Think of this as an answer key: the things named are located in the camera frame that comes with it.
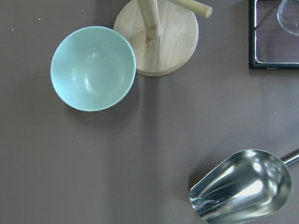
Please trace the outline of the black framed mirror tray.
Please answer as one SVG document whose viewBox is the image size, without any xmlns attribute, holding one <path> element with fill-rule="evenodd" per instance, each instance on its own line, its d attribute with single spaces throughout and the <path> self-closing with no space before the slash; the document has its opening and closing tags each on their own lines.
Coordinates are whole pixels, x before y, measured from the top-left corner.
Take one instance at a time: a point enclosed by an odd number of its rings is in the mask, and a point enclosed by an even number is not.
<svg viewBox="0 0 299 224">
<path fill-rule="evenodd" d="M 281 1 L 249 1 L 249 68 L 251 69 L 299 68 L 299 36 L 286 32 L 277 19 Z"/>
</svg>

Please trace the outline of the steel scoop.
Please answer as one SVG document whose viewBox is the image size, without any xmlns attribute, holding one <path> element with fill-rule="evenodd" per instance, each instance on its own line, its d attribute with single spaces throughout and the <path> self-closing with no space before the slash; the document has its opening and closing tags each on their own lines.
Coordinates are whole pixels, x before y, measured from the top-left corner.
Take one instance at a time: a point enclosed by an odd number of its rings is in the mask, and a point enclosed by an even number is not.
<svg viewBox="0 0 299 224">
<path fill-rule="evenodd" d="M 276 213 L 292 195 L 290 168 L 299 151 L 278 158 L 258 149 L 228 157 L 189 191 L 189 201 L 206 224 L 243 224 Z"/>
</svg>

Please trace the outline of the mint green bowl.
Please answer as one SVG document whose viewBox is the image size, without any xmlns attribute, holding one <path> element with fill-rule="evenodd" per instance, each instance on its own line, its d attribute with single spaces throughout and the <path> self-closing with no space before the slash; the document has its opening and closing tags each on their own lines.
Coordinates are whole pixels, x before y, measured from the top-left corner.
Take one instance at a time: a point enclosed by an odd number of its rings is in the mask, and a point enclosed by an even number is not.
<svg viewBox="0 0 299 224">
<path fill-rule="evenodd" d="M 105 110 L 129 93 L 136 73 L 133 48 L 121 34 L 102 26 L 81 28 L 57 47 L 50 78 L 59 98 L 85 112 Z"/>
</svg>

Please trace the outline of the wooden mug tree stand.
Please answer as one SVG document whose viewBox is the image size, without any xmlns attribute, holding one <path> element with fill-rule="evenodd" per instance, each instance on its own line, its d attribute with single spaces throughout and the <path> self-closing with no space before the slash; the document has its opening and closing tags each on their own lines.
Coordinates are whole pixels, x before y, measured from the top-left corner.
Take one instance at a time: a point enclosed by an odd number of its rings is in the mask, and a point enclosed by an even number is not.
<svg viewBox="0 0 299 224">
<path fill-rule="evenodd" d="M 199 39 L 196 15 L 208 18 L 212 12 L 196 0 L 131 0 L 116 17 L 114 30 L 132 46 L 138 74 L 164 76 L 193 55 Z"/>
</svg>

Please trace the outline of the wine glass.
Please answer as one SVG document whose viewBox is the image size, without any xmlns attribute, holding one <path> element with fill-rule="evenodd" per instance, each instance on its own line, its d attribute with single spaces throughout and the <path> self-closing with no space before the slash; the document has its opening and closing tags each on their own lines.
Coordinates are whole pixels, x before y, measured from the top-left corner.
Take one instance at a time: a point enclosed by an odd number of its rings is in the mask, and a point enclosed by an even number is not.
<svg viewBox="0 0 299 224">
<path fill-rule="evenodd" d="M 279 4 L 277 19 L 280 26 L 288 33 L 299 35 L 299 1 L 283 0 Z"/>
</svg>

